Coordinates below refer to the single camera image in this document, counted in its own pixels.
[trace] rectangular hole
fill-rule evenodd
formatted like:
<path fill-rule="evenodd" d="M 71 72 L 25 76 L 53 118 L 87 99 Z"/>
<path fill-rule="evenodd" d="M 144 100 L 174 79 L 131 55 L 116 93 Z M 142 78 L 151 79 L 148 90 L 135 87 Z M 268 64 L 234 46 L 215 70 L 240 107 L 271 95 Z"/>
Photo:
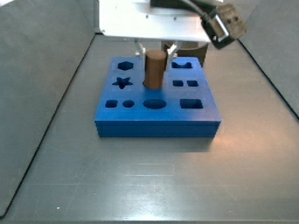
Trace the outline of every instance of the rectangular hole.
<path fill-rule="evenodd" d="M 182 109 L 203 109 L 202 100 L 199 99 L 180 99 Z"/>

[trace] hexagonal hole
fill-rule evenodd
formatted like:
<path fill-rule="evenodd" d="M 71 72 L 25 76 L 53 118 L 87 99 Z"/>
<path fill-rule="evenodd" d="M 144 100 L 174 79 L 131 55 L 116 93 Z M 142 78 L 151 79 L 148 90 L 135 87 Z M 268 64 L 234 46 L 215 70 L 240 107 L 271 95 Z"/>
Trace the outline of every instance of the hexagonal hole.
<path fill-rule="evenodd" d="M 123 71 L 127 71 L 130 69 L 132 69 L 135 67 L 135 64 L 128 62 L 128 61 L 124 61 L 122 63 L 118 64 L 118 69 L 123 70 Z"/>

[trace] black cable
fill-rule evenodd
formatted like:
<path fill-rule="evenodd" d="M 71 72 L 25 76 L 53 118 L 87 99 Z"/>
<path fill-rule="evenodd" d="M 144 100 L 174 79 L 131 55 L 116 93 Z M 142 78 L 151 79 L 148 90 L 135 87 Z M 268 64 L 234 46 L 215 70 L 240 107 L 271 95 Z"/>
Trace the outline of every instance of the black cable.
<path fill-rule="evenodd" d="M 210 19 L 208 14 L 202 10 L 202 8 L 191 1 L 191 0 L 180 0 L 188 7 L 194 9 L 194 11 L 200 15 L 203 21 Z"/>

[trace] brown cylinder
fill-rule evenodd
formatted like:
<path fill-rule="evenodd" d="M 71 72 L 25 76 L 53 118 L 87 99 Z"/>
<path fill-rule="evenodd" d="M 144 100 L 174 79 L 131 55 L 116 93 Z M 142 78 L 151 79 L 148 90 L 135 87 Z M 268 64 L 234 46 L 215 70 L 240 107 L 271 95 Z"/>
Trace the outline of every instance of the brown cylinder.
<path fill-rule="evenodd" d="M 158 89 L 163 86 L 166 58 L 166 52 L 160 50 L 148 51 L 146 54 L 144 86 L 147 88 Z"/>

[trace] blue shape sorter block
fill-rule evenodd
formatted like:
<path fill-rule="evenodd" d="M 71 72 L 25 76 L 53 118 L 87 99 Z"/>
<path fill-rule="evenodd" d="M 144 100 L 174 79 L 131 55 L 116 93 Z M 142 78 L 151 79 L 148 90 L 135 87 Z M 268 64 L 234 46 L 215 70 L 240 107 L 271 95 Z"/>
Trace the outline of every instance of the blue shape sorter block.
<path fill-rule="evenodd" d="M 196 58 L 176 58 L 163 87 L 144 87 L 138 57 L 115 57 L 98 104 L 102 137 L 214 137 L 220 113 Z"/>

